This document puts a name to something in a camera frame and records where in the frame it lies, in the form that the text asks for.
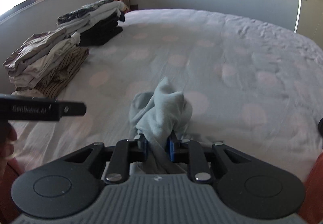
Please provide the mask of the person's left hand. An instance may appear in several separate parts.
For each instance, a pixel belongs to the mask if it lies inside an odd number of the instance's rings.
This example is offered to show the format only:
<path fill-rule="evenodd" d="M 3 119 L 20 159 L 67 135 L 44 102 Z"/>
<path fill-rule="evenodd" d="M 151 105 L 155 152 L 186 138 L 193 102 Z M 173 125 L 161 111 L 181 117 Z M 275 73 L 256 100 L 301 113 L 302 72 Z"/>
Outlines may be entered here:
<path fill-rule="evenodd" d="M 17 140 L 17 133 L 9 122 L 1 122 L 1 180 L 10 157 L 14 153 L 14 142 Z"/>

